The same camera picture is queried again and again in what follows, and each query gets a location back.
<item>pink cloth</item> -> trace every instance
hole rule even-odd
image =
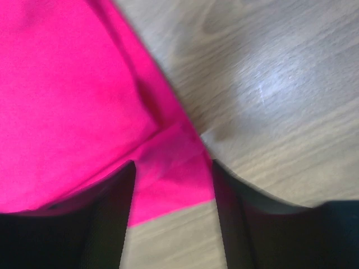
[[[0,211],[138,174],[130,225],[213,198],[211,161],[109,0],[0,0]]]

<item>floor surface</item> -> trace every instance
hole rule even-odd
[[[301,205],[359,198],[359,2],[117,0],[213,156]],[[215,204],[128,232],[125,269],[225,268]]]

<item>laminate floor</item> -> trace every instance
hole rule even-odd
[[[301,205],[359,198],[359,2],[117,0],[213,156]],[[123,268],[225,268],[214,202],[130,229]]]

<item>fabric fold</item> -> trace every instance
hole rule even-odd
[[[0,3],[0,211],[39,208],[129,159],[131,225],[213,198],[204,145],[110,1]]]

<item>pink fabric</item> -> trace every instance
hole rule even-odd
[[[109,0],[0,6],[0,211],[36,209],[129,159],[130,225],[213,198],[205,147]]]

